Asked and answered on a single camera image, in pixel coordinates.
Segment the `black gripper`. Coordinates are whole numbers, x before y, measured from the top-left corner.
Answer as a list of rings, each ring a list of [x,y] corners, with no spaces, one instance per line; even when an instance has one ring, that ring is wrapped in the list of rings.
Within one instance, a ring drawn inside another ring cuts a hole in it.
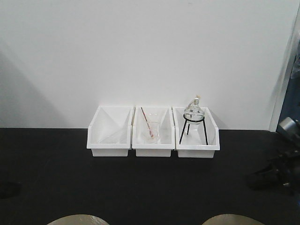
[[[278,132],[294,145],[291,150],[278,150],[268,159],[269,164],[246,175],[246,185],[252,190],[283,186],[292,195],[300,193],[300,121],[286,117],[278,125]]]

